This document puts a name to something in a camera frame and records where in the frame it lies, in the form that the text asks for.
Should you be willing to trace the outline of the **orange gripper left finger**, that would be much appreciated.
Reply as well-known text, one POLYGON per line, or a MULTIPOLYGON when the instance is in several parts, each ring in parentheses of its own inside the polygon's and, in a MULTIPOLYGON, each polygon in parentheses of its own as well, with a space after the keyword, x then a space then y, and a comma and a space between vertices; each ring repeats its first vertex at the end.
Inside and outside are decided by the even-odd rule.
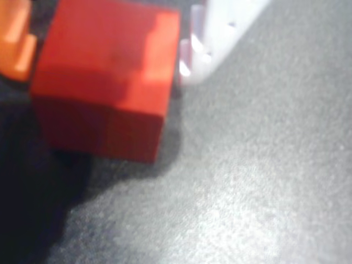
POLYGON ((37 45, 30 33, 31 1, 1 1, 1 74, 29 79, 37 45))

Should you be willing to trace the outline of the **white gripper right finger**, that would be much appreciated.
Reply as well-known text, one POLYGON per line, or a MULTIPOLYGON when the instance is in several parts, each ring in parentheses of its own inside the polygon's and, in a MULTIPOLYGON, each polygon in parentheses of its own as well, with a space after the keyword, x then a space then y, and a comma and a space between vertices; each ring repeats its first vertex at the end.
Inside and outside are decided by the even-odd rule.
POLYGON ((209 78, 269 4, 269 0, 193 4, 188 36, 179 44, 180 85, 197 85, 209 78))

